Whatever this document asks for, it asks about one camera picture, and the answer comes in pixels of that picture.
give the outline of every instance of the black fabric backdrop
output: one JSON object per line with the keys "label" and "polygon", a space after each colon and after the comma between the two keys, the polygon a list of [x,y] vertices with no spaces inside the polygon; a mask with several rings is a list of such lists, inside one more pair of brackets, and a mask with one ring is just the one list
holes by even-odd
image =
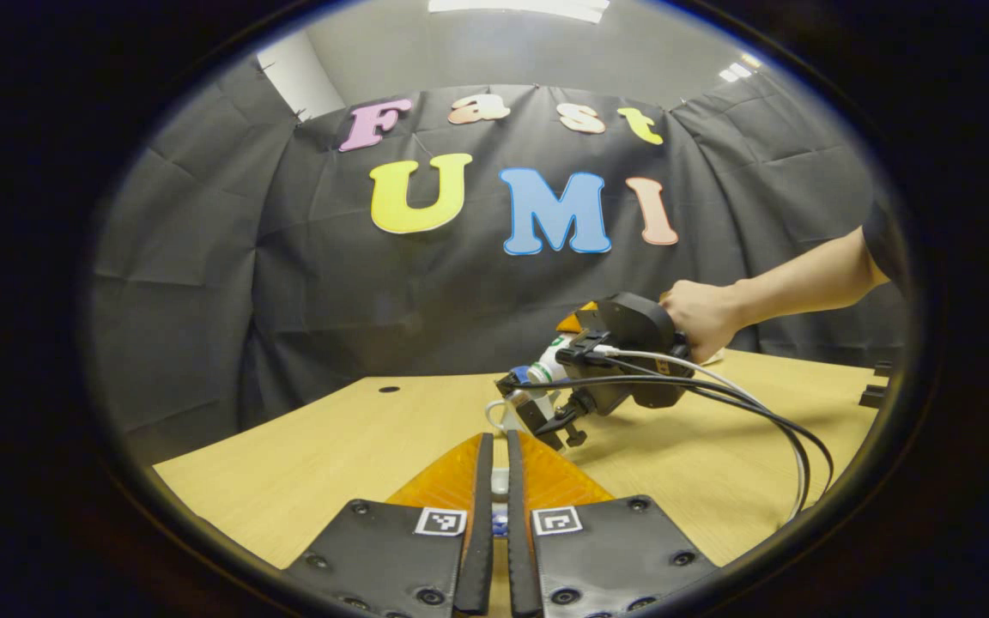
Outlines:
{"label": "black fabric backdrop", "polygon": [[[454,125],[451,104],[501,95],[498,121]],[[154,138],[113,200],[94,266],[98,386],[149,461],[276,418],[367,375],[501,372],[526,364],[558,320],[615,292],[657,298],[678,278],[725,285],[859,226],[874,183],[839,130],[762,75],[674,110],[535,86],[403,93],[380,144],[338,152],[349,109],[294,126],[271,85],[243,63]],[[600,136],[560,123],[560,103],[592,106]],[[616,113],[655,122],[648,144]],[[450,223],[389,234],[369,214],[369,171],[419,163],[408,204],[436,201],[432,156],[468,153],[464,207]],[[560,195],[596,173],[612,249],[545,242],[509,255],[510,188],[535,168]],[[679,234],[649,245],[628,177],[662,183]],[[891,286],[860,304],[770,320],[732,348],[871,365],[903,341]]]}

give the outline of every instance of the foam letter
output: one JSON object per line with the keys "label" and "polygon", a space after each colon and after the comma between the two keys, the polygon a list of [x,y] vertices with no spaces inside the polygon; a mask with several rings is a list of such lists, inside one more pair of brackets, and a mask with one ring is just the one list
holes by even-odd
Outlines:
{"label": "foam letter", "polygon": [[417,161],[395,161],[374,167],[368,173],[373,179],[373,223],[385,232],[410,234],[442,227],[460,214],[464,207],[464,165],[471,155],[456,153],[435,156],[429,165],[440,169],[440,193],[436,203],[425,208],[407,204],[407,184],[419,168]]}
{"label": "foam letter", "polygon": [[498,94],[475,94],[452,103],[448,121],[452,124],[470,124],[479,120],[498,120],[510,116],[510,108],[503,105]]}
{"label": "foam letter", "polygon": [[354,109],[353,129],[349,130],[346,141],[338,146],[338,151],[356,151],[358,148],[380,144],[380,140],[384,137],[378,134],[376,129],[391,130],[399,120],[399,113],[409,109],[411,109],[411,101],[408,99]]}
{"label": "foam letter", "polygon": [[640,140],[647,142],[648,144],[655,144],[656,146],[663,143],[663,137],[657,136],[655,133],[651,133],[651,129],[647,129],[648,126],[654,126],[655,121],[647,116],[644,116],[643,112],[635,108],[621,108],[616,110],[616,113],[621,114],[624,118],[628,119],[628,126],[631,126],[632,132],[636,136],[640,137]]}
{"label": "foam letter", "polygon": [[582,133],[604,133],[605,122],[598,120],[598,113],[588,106],[576,106],[574,103],[560,103],[556,106],[560,113],[560,122],[567,129],[580,130]]}
{"label": "foam letter", "polygon": [[640,212],[643,214],[643,239],[651,244],[674,244],[678,242],[678,233],[670,227],[670,219],[666,218],[663,200],[660,193],[663,186],[651,179],[624,180],[635,196],[640,200]]}
{"label": "foam letter", "polygon": [[578,253],[604,253],[612,247],[601,219],[601,188],[605,181],[593,173],[572,173],[560,199],[535,169],[511,167],[499,173],[510,185],[510,239],[503,249],[510,255],[539,253],[544,245],[533,233],[537,220],[552,249],[561,250],[574,222],[570,247]]}

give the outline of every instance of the table surface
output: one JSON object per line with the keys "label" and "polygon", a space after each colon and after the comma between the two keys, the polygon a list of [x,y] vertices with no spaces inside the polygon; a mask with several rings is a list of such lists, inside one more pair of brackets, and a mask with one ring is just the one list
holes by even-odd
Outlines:
{"label": "table surface", "polygon": [[[713,364],[770,410],[827,445],[835,477],[868,433],[876,411],[859,406],[871,369],[738,352]],[[285,568],[354,498],[382,501],[445,451],[497,430],[483,406],[502,374],[368,377],[250,431],[155,466],[207,519],[272,566]],[[380,392],[396,386],[399,391]],[[697,547],[723,566],[772,535],[796,497],[796,458],[773,423],[686,394],[650,410],[631,399],[608,417],[576,423],[584,445],[564,449],[616,497],[652,496]],[[813,445],[811,497],[827,481]],[[494,465],[506,465],[495,439]],[[505,541],[495,544],[490,615],[510,615]]]}

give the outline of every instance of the screw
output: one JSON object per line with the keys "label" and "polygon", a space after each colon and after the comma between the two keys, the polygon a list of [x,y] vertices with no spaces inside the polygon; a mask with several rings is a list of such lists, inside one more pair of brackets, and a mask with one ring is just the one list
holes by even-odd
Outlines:
{"label": "screw", "polygon": [[556,605],[569,605],[578,601],[581,596],[579,591],[576,591],[574,588],[562,588],[562,590],[552,593],[552,603],[556,603]]}
{"label": "screw", "polygon": [[695,556],[692,552],[678,552],[674,555],[674,558],[670,560],[670,563],[674,564],[676,567],[684,567],[695,559],[697,559],[697,556]]}
{"label": "screw", "polygon": [[417,597],[419,597],[419,601],[427,605],[440,605],[445,602],[445,595],[440,594],[440,591],[433,590],[433,588],[422,588]]}
{"label": "screw", "polygon": [[313,567],[327,568],[329,566],[329,564],[326,563],[326,559],[323,558],[323,556],[318,555],[318,553],[309,553],[305,556],[305,560],[307,560],[307,564],[310,564],[310,566]]}
{"label": "screw", "polygon": [[346,597],[342,599],[342,603],[348,603],[349,605],[352,605],[357,609],[368,610],[368,603],[365,603],[360,598]]}
{"label": "screw", "polygon": [[629,605],[628,611],[637,610],[640,609],[640,607],[646,607],[648,605],[651,605],[651,603],[655,603],[655,601],[656,601],[655,597],[645,596],[641,598],[639,601],[632,603],[632,605]]}

